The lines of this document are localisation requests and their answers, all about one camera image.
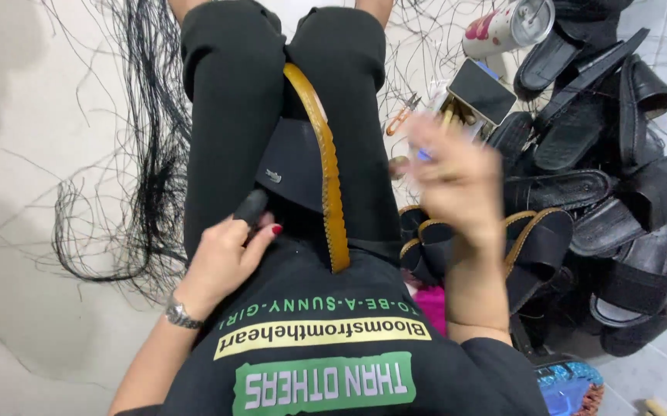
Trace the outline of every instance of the wristwatch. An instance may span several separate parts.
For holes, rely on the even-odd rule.
[[[173,292],[166,301],[164,314],[170,324],[181,326],[182,328],[199,329],[202,326],[201,320],[194,320],[187,314],[185,306],[174,298]]]

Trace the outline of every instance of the floor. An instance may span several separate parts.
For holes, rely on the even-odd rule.
[[[263,3],[280,14],[291,35],[311,5],[344,2]],[[461,31],[488,10],[487,3],[419,2],[438,16],[425,23],[412,20],[412,10],[396,8],[387,31],[383,119],[410,91],[426,95],[433,80],[449,76],[460,62],[453,55]],[[95,195],[119,197],[125,180],[98,174],[109,170],[108,163],[125,161],[117,143],[127,114],[122,64],[114,40],[106,38],[110,26],[101,4],[0,0],[0,416],[105,414],[159,315],[128,290],[64,277],[51,254],[57,185],[71,179],[85,195],[80,202],[88,203]],[[667,0],[637,0],[624,12],[619,32],[629,37],[642,26],[652,32],[639,52],[667,82]],[[489,64],[510,82],[523,53]],[[667,141],[667,115],[656,128]],[[397,138],[386,145],[402,151]],[[130,165],[121,169],[131,171]],[[398,184],[397,191],[405,203],[408,185]],[[105,218],[118,215],[120,205],[103,201],[100,218],[109,223]],[[104,270],[112,261],[98,258]],[[603,416],[639,414],[635,406],[645,398],[667,406],[667,332],[621,359],[598,354],[587,339],[576,345],[606,378]]]

